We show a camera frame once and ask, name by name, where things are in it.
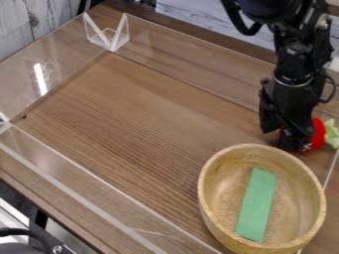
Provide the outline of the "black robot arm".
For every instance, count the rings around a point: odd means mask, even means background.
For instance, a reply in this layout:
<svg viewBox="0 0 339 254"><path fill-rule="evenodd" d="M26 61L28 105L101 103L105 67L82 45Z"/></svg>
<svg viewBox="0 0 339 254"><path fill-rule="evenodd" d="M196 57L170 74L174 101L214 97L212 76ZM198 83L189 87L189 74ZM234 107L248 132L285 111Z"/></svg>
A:
<svg viewBox="0 0 339 254"><path fill-rule="evenodd" d="M312 110L333 98L322 93L324 84L333 81L324 70L333 52L328 4L325 0L238 2L249 19L273 33L276 66L272 76L260 82L260 129L278 132L278 149L304 151L316 133Z"/></svg>

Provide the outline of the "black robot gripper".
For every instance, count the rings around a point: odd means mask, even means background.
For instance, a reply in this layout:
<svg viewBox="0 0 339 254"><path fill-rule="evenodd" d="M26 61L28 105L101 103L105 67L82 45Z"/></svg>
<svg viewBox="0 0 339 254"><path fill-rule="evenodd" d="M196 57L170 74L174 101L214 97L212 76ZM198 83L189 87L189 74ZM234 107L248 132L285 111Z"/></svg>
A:
<svg viewBox="0 0 339 254"><path fill-rule="evenodd" d="M277 131L274 145L286 152L310 149L314 127L310 123L312 109L320 102L324 78L316 77L302 85L284 85L273 79L260 81L258 125L261 133ZM281 127L290 121L298 128Z"/></svg>

